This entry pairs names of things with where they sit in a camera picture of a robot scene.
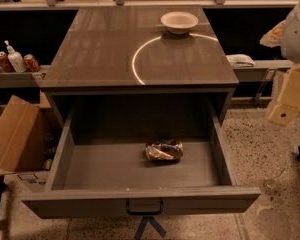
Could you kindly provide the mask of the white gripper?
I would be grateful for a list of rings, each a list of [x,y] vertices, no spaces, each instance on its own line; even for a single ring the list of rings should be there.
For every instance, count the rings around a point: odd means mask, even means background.
[[[281,45],[282,56],[299,63],[279,76],[278,95],[267,116],[272,124],[285,127],[300,113],[300,1],[285,21],[262,36],[260,44],[270,48]]]

